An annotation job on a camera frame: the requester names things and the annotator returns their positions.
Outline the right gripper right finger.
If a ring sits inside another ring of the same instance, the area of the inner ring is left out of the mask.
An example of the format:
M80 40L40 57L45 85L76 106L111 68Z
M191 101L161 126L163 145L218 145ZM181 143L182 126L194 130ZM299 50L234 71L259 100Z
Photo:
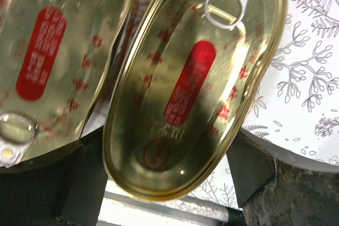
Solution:
M338 225L338 166L243 128L226 155L247 225Z

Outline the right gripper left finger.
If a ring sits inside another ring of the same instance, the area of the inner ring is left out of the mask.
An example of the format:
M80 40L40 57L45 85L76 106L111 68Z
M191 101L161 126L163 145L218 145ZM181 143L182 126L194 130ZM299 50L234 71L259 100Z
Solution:
M103 128L49 165L1 174L1 225L96 225L108 176Z

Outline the gold oval tin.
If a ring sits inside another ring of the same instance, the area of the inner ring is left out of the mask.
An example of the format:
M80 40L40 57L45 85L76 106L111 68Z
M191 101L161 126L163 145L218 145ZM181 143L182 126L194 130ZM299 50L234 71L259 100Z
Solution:
M1 0L1 169L76 141L132 0Z
M200 185L247 116L286 12L287 0L152 0L111 98L107 174L147 201Z

